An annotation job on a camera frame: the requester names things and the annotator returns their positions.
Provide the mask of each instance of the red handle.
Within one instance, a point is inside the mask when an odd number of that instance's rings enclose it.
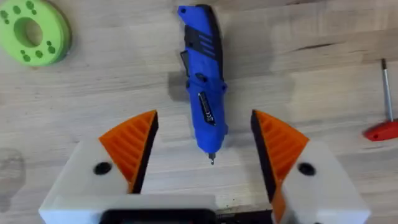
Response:
[[[371,141],[383,141],[398,138],[398,121],[386,121],[367,131],[364,136]]]

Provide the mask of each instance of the green ring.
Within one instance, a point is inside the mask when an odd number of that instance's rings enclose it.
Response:
[[[51,4],[41,0],[8,0],[0,7],[0,14],[0,44],[20,63],[50,65],[59,62],[68,52],[69,26]],[[29,20],[35,21],[42,29],[39,45],[32,44],[25,35],[25,25]]]

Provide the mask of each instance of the black grip section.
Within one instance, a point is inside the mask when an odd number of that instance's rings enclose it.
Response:
[[[124,223],[191,223],[215,224],[216,214],[207,209],[108,210],[99,224]]]
[[[264,177],[264,183],[267,188],[268,200],[271,202],[274,198],[276,182],[272,173],[272,167],[267,153],[266,143],[262,137],[260,122],[257,119],[256,112],[254,110],[252,111],[251,115],[251,130],[256,142],[257,152],[259,153],[262,176]]]
[[[141,188],[144,183],[145,173],[146,173],[148,162],[149,162],[150,152],[152,150],[152,145],[155,141],[155,136],[156,136],[156,132],[157,132],[158,128],[159,128],[159,123],[157,120],[157,112],[156,112],[154,120],[150,126],[148,138],[145,143],[144,153],[142,155],[141,165],[139,166],[139,169],[138,169],[137,178],[133,185],[133,188],[131,189],[132,194],[141,193]]]
[[[218,21],[211,6],[199,4],[208,19],[211,35],[205,34],[200,30],[196,30],[188,25],[185,26],[185,46],[190,47],[197,52],[212,58],[218,63],[218,71],[220,79],[224,81],[223,75],[223,46],[221,43],[221,32],[218,27]]]

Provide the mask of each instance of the metal shaft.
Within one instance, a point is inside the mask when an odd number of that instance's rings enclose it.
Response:
[[[209,153],[209,159],[211,160],[211,165],[214,165],[214,159],[216,158],[215,153]]]
[[[381,68],[383,71],[384,100],[386,101],[387,117],[390,121],[394,121],[394,114],[392,113],[390,86],[388,83],[387,63],[386,59],[384,58],[381,59]]]

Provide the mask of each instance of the wooden surface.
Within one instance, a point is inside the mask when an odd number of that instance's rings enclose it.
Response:
[[[268,207],[250,131],[253,108],[326,142],[372,210],[398,220],[398,140],[361,132],[385,119],[379,59],[398,113],[398,1],[219,0],[229,136],[215,165],[196,147],[185,92],[178,0],[54,0],[73,29],[45,68],[0,51],[0,223],[37,209],[77,142],[157,109],[143,193],[215,194],[221,208]]]

